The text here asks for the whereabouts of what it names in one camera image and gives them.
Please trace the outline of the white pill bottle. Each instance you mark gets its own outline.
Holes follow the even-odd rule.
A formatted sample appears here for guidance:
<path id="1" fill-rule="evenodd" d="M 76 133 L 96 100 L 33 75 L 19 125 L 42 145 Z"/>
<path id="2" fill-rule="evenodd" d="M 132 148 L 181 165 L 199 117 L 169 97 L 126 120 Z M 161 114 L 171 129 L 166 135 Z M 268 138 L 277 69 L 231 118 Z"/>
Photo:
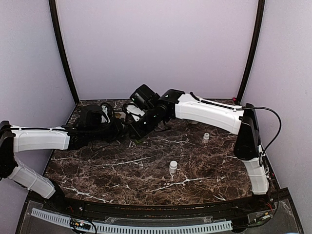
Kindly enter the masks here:
<path id="1" fill-rule="evenodd" d="M 203 135 L 203 142 L 207 143 L 209 141 L 209 139 L 210 139 L 210 134 L 209 133 L 205 133 Z"/>
<path id="2" fill-rule="evenodd" d="M 170 162 L 170 165 L 169 165 L 169 173 L 175 174 L 176 171 L 177 171 L 177 162 L 175 160 L 173 160 Z"/>

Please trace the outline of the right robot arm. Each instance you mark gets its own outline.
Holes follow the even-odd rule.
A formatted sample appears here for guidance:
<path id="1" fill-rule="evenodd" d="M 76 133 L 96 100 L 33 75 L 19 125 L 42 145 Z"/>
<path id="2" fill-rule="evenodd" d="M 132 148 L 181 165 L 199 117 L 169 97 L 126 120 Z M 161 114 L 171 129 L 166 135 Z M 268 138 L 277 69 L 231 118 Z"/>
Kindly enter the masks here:
<path id="1" fill-rule="evenodd" d="M 142 139 L 161 122 L 175 118 L 208 124 L 236 135 L 234 155 L 244 163 L 255 195 L 249 200 L 249 208 L 258 212 L 267 205 L 269 178 L 262 159 L 267 148 L 261 143 L 257 107 L 209 101 L 175 89 L 160 96 L 145 84 L 131 94 L 130 100 L 136 107 L 134 112 L 129 111 L 135 117 L 130 124 L 133 139 Z"/>

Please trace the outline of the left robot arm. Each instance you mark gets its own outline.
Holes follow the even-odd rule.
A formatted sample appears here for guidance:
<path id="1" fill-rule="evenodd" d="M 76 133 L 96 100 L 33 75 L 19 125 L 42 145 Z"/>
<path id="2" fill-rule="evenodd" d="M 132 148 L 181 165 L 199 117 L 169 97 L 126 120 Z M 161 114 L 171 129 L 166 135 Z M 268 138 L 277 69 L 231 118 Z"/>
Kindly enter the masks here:
<path id="1" fill-rule="evenodd" d="M 107 103 L 83 107 L 72 125 L 19 127 L 4 120 L 0 123 L 0 177 L 49 199 L 50 205 L 63 213 L 69 208 L 69 202 L 59 185 L 26 166 L 15 154 L 34 150 L 78 150 L 94 140 L 111 142 L 123 130 L 122 121 Z"/>

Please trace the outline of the small green circuit board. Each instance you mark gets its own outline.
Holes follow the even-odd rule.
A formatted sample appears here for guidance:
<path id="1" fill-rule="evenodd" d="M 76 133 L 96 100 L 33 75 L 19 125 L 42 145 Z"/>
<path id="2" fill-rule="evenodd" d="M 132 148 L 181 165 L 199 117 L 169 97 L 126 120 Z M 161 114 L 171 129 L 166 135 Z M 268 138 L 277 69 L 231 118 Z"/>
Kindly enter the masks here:
<path id="1" fill-rule="evenodd" d="M 79 230 L 79 231 L 88 231 L 91 228 L 91 225 L 88 223 L 85 223 L 82 220 L 79 219 L 70 219 L 69 225 L 71 229 L 73 230 Z"/>

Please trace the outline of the black front table rail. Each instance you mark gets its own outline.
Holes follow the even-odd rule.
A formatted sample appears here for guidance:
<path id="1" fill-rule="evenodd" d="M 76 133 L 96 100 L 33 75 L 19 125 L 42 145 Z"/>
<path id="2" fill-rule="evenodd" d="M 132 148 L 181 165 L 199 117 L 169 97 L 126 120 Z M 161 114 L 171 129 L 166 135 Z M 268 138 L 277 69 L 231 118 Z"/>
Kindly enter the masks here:
<path id="1" fill-rule="evenodd" d="M 250 184 L 222 185 L 208 177 L 169 182 L 130 178 L 67 181 L 60 185 L 65 197 L 49 201 L 35 198 L 50 209 L 80 216 L 163 218 L 209 213 L 243 216 L 277 207 L 279 195 L 270 185 L 264 195 L 252 194 Z"/>

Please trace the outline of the left black frame post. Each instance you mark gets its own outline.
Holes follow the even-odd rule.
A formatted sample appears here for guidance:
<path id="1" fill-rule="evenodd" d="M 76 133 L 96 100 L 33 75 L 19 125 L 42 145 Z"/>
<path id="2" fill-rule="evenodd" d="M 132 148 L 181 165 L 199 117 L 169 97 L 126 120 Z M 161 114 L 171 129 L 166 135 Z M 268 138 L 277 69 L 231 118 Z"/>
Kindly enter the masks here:
<path id="1" fill-rule="evenodd" d="M 70 89 L 71 96 L 73 98 L 73 101 L 75 105 L 77 105 L 80 100 L 78 97 L 78 93 L 74 84 L 74 79 L 71 74 L 69 62 L 67 59 L 66 51 L 65 51 L 65 46 L 62 38 L 62 33 L 61 33 L 61 28 L 60 28 L 60 23 L 59 23 L 59 16 L 58 16 L 58 10 L 57 10 L 57 1 L 56 0 L 49 0 L 49 9 L 50 9 L 50 15 L 51 15 L 51 20 L 52 20 L 52 25 L 53 25 L 53 30 L 55 34 L 55 39 L 58 47 L 58 53 L 60 56 L 60 60 L 62 63 L 62 67 L 65 73 L 65 77 L 67 80 L 67 84 Z"/>

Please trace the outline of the black frame post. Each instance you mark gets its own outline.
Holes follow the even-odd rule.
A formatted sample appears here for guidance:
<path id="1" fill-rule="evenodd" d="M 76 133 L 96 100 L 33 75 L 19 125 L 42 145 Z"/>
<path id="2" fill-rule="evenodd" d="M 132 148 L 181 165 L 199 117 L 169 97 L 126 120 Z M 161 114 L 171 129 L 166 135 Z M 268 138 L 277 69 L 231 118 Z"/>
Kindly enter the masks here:
<path id="1" fill-rule="evenodd" d="M 61 28 L 60 28 L 60 23 L 59 23 L 59 16 L 58 16 L 58 10 L 57 10 L 57 1 L 56 0 L 49 0 L 49 9 L 50 9 L 50 15 L 51 15 L 51 20 L 52 20 L 52 25 L 53 25 L 53 30 L 55 34 L 55 39 L 58 47 L 58 53 L 60 56 L 60 60 L 62 63 L 62 67 L 65 73 L 65 77 L 67 80 L 67 84 L 70 89 L 71 96 L 73 98 L 73 101 L 75 105 L 77 105 L 80 100 L 78 97 L 78 93 L 74 84 L 74 79 L 71 74 L 69 62 L 67 59 L 66 51 L 65 51 L 65 46 L 62 38 L 62 33 L 61 33 Z"/>
<path id="2" fill-rule="evenodd" d="M 251 45 L 250 45 L 250 49 L 249 49 L 244 73 L 242 76 L 241 84 L 240 84 L 237 96 L 235 98 L 236 104 L 240 104 L 242 99 L 243 99 L 243 96 L 244 96 L 244 93 L 245 93 L 245 90 L 247 87 L 247 83 L 248 83 L 248 80 L 250 77 L 250 73 L 252 70 L 254 58 L 256 55 L 258 40 L 259 40 L 259 36 L 260 36 L 261 26 L 262 26 L 265 2 L 266 2 L 265 0 L 259 0 L 258 1 Z"/>

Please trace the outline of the right black frame post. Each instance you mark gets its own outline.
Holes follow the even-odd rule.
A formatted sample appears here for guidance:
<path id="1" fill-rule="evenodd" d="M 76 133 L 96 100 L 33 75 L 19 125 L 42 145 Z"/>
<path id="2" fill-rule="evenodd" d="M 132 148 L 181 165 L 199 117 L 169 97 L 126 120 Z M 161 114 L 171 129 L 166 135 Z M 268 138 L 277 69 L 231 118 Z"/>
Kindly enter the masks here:
<path id="1" fill-rule="evenodd" d="M 248 83 L 248 80 L 250 77 L 250 73 L 252 70 L 254 58 L 256 55 L 258 40 L 259 40 L 259 36 L 260 36 L 261 26 L 262 26 L 265 2 L 266 2 L 265 0 L 259 0 L 258 1 L 251 45 L 250 45 L 250 49 L 249 49 L 244 73 L 242 76 L 241 84 L 240 84 L 237 96 L 235 98 L 236 104 L 240 104 L 242 99 L 243 99 L 243 96 L 244 96 L 244 93 L 245 93 L 245 90 L 247 87 L 247 83 Z"/>

